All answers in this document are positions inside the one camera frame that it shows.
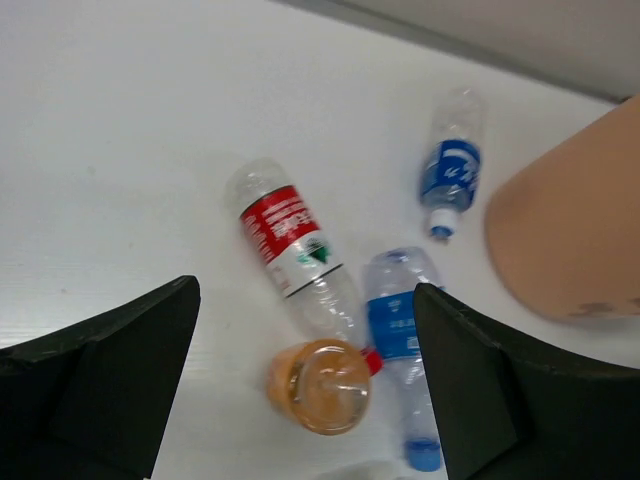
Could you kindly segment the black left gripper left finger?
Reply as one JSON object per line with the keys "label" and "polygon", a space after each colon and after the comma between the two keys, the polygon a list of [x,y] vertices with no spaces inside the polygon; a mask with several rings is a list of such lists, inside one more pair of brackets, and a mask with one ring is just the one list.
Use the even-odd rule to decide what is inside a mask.
{"label": "black left gripper left finger", "polygon": [[185,275],[2,349],[2,478],[150,478],[200,303]]}

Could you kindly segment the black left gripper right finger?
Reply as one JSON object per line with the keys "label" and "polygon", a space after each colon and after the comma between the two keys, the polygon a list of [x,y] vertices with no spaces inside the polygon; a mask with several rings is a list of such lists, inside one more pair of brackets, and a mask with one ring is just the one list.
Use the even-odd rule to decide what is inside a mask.
{"label": "black left gripper right finger", "polygon": [[636,479],[639,372],[414,291],[418,340],[451,479]]}

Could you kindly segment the orange drink bottle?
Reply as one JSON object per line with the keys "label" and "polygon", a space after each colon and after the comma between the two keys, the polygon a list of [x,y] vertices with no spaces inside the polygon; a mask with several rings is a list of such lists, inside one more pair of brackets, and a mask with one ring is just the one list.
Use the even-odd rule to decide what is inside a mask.
{"label": "orange drink bottle", "polygon": [[300,343],[271,360],[266,396],[281,415],[324,436],[341,435],[362,421],[371,375],[364,356],[337,339]]}

